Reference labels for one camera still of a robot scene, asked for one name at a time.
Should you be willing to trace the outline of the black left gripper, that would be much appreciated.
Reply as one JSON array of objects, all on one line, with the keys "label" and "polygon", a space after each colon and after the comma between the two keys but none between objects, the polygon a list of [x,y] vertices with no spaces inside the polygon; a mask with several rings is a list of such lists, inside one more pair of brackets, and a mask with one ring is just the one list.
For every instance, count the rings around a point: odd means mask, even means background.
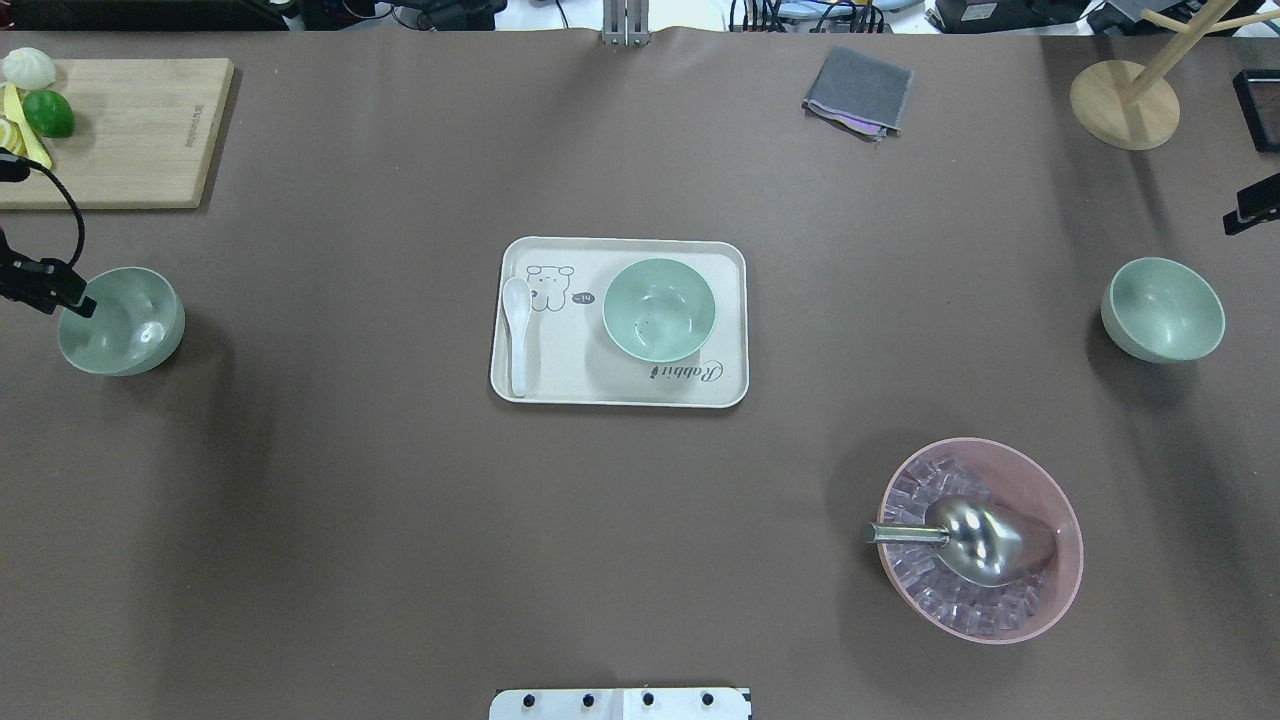
[{"label": "black left gripper", "polygon": [[55,258],[33,260],[14,251],[1,232],[1,295],[41,313],[58,307],[88,319],[97,301],[86,293],[86,281],[73,266]]}]

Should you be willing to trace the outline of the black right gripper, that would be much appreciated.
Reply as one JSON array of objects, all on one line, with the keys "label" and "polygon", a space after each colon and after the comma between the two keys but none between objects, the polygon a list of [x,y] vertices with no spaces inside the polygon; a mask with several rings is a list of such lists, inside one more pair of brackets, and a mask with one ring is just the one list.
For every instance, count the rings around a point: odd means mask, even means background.
[{"label": "black right gripper", "polygon": [[1239,234],[1254,225],[1279,219],[1279,183],[1276,173],[1236,193],[1236,209],[1222,217],[1226,236]]}]

